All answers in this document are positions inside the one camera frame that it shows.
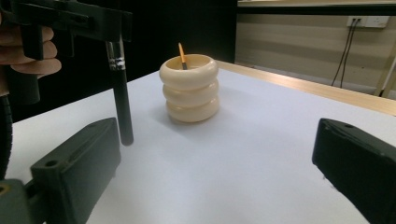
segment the wall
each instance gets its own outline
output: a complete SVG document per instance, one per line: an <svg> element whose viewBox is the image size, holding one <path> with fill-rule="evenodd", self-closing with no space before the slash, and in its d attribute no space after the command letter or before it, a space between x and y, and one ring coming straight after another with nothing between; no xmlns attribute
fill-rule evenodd
<svg viewBox="0 0 396 224"><path fill-rule="evenodd" d="M235 62L307 75L330 84L347 35L346 16L238 15ZM357 29L345 83L375 87L395 41L394 18L385 29Z"/></svg>

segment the stacked rings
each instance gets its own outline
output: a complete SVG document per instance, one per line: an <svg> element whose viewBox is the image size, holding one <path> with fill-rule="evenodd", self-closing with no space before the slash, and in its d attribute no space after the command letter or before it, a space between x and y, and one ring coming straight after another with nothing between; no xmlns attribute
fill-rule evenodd
<svg viewBox="0 0 396 224"><path fill-rule="evenodd" d="M180 57L166 61L160 68L168 114L184 122L208 119L219 110L219 67L205 55L185 57L187 70L182 69Z"/></svg>

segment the cream ring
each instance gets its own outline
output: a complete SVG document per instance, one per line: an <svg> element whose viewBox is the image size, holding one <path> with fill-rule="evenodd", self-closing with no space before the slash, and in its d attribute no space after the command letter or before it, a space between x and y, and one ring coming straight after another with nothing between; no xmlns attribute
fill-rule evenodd
<svg viewBox="0 0 396 224"><path fill-rule="evenodd" d="M181 69L180 57L163 63L160 68L163 84L178 91L197 90L213 83L219 72L215 60L205 55L186 55L186 63L188 70Z"/></svg>
<svg viewBox="0 0 396 224"><path fill-rule="evenodd" d="M219 110L219 97L214 98L205 105L196 107L181 107L172 105L166 102L166 109L171 118L183 122L197 122L204 119L209 119Z"/></svg>
<svg viewBox="0 0 396 224"><path fill-rule="evenodd" d="M173 105L184 107L204 105L215 98L218 92L219 82L217 79L208 86L193 91L177 91L163 85L163 96L165 99Z"/></svg>

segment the finger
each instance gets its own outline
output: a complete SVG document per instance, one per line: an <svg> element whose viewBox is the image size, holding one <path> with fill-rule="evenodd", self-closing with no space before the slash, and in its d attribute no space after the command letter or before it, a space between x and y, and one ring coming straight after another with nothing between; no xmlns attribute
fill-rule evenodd
<svg viewBox="0 0 396 224"><path fill-rule="evenodd" d="M13 64L12 69L20 73L36 74L41 77L50 75L61 70L61 62L57 59L46 59L31 63Z"/></svg>
<svg viewBox="0 0 396 224"><path fill-rule="evenodd" d="M53 30L49 27L43 26L42 37L43 42L50 41L54 36ZM0 45L2 46L21 46L21 29L19 26L2 27L0 29Z"/></svg>
<svg viewBox="0 0 396 224"><path fill-rule="evenodd" d="M57 53L58 50L51 41L47 41L43 44L44 59L54 58ZM0 64L30 63L32 61L34 61L34 59L24 56L22 47L0 48Z"/></svg>

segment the power outlet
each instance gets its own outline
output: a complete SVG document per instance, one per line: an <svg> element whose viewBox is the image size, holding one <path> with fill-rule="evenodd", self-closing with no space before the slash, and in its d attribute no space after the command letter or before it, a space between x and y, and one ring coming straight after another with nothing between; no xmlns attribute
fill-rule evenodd
<svg viewBox="0 0 396 224"><path fill-rule="evenodd" d="M365 27L367 16L349 16L347 18L346 26L352 26L352 24L355 24L353 22L356 22L356 20L358 20L356 27Z"/></svg>
<svg viewBox="0 0 396 224"><path fill-rule="evenodd" d="M367 17L365 27L385 28L387 27L389 16L369 16Z"/></svg>
<svg viewBox="0 0 396 224"><path fill-rule="evenodd" d="M346 26L352 26L356 20L359 20L356 27L385 28L388 24L389 16L349 16Z"/></svg>

